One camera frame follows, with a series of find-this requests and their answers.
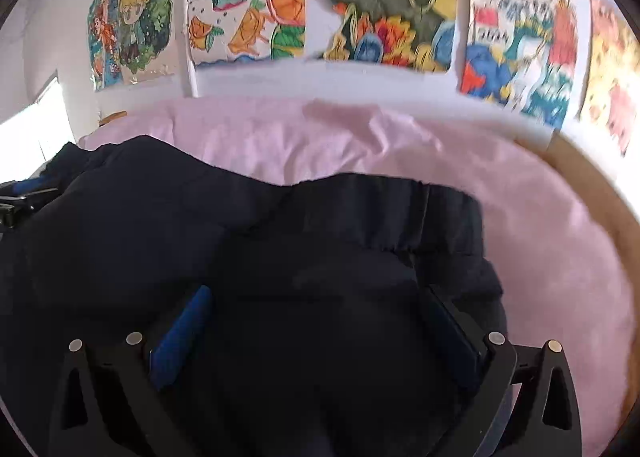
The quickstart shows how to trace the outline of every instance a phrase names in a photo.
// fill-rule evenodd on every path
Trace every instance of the wrinkled fabric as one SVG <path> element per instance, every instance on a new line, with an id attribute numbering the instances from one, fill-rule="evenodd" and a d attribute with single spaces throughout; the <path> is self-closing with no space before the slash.
<path id="1" fill-rule="evenodd" d="M 130 113 L 81 143 L 94 149 L 149 134 L 273 184 L 358 172 L 445 184 L 474 196 L 482 205 L 486 257 L 504 288 L 510 339 L 562 342 L 583 453 L 598 456 L 618 430 L 626 394 L 636 321 L 632 288 L 613 242 L 562 177 L 481 126 L 374 106 L 185 98 Z"/>
<path id="2" fill-rule="evenodd" d="M 426 455 L 463 402 L 420 286 L 506 332 L 462 192 L 358 174 L 273 186 L 149 137 L 77 154 L 47 168 L 72 160 L 63 195 L 0 249 L 0 395 L 42 455 L 69 341 L 144 333 L 194 284 L 214 310 L 163 399 L 205 455 Z"/>

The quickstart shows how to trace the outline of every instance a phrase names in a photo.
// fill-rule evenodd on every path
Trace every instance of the pink bedsheet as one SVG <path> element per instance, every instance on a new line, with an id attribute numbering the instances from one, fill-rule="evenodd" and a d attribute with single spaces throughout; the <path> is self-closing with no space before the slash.
<path id="1" fill-rule="evenodd" d="M 94 149 L 149 134 L 206 163 L 274 184 L 337 172 L 402 176 L 474 195 L 504 287 L 510 339 L 564 345 L 585 457 L 618 428 L 635 325 L 616 250 L 556 172 L 511 142 L 452 122 L 323 102 L 201 98 L 117 119 Z"/>

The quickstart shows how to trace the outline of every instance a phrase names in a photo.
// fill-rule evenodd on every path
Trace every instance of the black garment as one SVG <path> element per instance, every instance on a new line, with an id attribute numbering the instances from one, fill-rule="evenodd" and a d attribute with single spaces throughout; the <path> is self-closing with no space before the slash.
<path id="1" fill-rule="evenodd" d="M 464 193 L 355 174 L 272 186 L 148 137 L 80 154 L 65 148 L 47 175 L 64 179 L 65 155 L 80 174 L 0 243 L 0 395 L 41 455 L 69 341 L 144 333 L 195 284 L 214 312 L 162 397 L 204 455 L 426 455 L 460 398 L 417 286 L 506 331 Z"/>

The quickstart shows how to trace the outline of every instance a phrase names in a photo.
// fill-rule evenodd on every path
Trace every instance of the window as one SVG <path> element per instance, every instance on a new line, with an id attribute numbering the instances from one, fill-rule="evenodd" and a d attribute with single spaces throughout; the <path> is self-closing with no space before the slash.
<path id="1" fill-rule="evenodd" d="M 33 105 L 0 124 L 0 183 L 27 179 L 67 142 L 75 139 L 53 78 Z"/>

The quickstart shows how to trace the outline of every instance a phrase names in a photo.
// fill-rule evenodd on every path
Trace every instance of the round metal pin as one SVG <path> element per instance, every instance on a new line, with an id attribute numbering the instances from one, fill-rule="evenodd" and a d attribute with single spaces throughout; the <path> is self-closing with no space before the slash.
<path id="1" fill-rule="evenodd" d="M 505 342 L 504 334 L 498 331 L 489 333 L 489 341 L 494 345 L 503 345 Z"/>
<path id="2" fill-rule="evenodd" d="M 548 345 L 553 352 L 562 352 L 562 345 L 560 342 L 557 342 L 556 340 L 549 340 Z"/>
<path id="3" fill-rule="evenodd" d="M 138 331 L 132 332 L 127 336 L 127 343 L 129 345 L 138 345 L 142 342 L 142 334 Z"/>
<path id="4" fill-rule="evenodd" d="M 78 352 L 82 348 L 82 340 L 73 340 L 69 344 L 69 350 L 71 352 Z"/>

